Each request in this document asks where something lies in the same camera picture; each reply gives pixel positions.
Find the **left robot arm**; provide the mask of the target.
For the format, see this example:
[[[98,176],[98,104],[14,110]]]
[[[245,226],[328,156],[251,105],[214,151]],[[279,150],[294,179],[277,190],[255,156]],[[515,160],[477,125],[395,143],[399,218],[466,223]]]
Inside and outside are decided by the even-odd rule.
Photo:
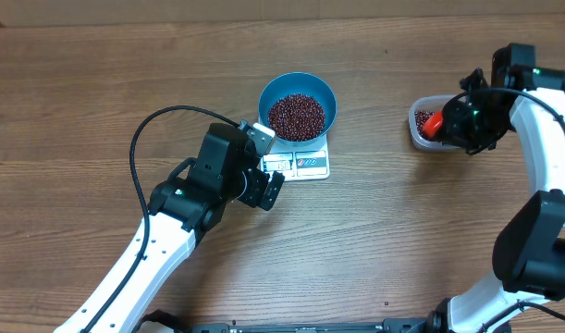
[[[282,174],[258,169],[276,134],[259,123],[213,123],[197,157],[179,164],[160,183],[131,243],[60,332],[131,332],[171,273],[238,200],[268,211]]]

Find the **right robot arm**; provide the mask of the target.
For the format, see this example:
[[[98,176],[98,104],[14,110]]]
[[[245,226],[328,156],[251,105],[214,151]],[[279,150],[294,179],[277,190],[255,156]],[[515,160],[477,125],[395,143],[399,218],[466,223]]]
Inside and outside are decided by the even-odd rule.
[[[416,131],[468,155],[516,132],[531,196],[497,236],[491,273],[442,301],[417,330],[509,332],[530,308],[565,322],[547,307],[565,298],[565,70],[541,68],[533,46],[511,43],[493,54],[489,79],[477,68],[460,87]]]

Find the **orange measuring scoop blue handle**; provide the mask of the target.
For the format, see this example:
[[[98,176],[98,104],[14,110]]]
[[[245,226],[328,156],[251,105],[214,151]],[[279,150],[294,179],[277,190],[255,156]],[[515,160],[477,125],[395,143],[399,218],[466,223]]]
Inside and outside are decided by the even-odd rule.
[[[422,126],[422,134],[428,141],[433,141],[443,125],[442,111],[435,112]]]

